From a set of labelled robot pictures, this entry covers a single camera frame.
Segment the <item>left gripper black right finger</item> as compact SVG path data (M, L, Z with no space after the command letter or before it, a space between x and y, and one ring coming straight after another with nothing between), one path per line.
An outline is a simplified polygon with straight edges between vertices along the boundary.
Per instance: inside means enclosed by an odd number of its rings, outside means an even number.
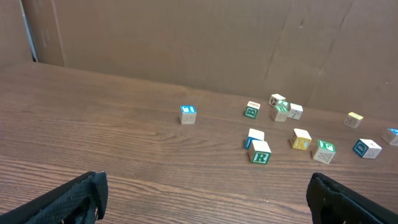
M306 199L314 224L397 224L396 213L319 172L310 179Z

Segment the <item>green R letter block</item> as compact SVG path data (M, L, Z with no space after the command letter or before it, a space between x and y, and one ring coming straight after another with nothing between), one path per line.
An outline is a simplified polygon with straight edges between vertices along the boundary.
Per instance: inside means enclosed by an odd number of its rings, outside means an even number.
M252 140L248 154L251 163L266 165L271 158L272 152L266 141Z

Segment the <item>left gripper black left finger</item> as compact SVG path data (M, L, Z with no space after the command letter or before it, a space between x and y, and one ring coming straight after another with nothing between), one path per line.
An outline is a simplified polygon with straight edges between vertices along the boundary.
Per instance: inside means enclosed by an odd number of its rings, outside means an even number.
M108 203L105 172L81 176L1 215L1 223L95 223Z

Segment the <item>green F letter block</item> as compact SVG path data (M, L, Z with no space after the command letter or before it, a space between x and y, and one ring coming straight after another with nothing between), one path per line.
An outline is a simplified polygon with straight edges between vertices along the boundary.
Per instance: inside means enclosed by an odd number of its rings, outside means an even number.
M312 159L329 164L336 154L335 145L319 139L316 148L312 151Z

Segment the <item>blue D letter block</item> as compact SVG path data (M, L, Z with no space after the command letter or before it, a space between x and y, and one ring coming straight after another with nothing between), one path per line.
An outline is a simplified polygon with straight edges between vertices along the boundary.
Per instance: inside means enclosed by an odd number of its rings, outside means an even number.
M371 139L359 139L353 147L358 156L365 159L375 159L382 151L382 147Z

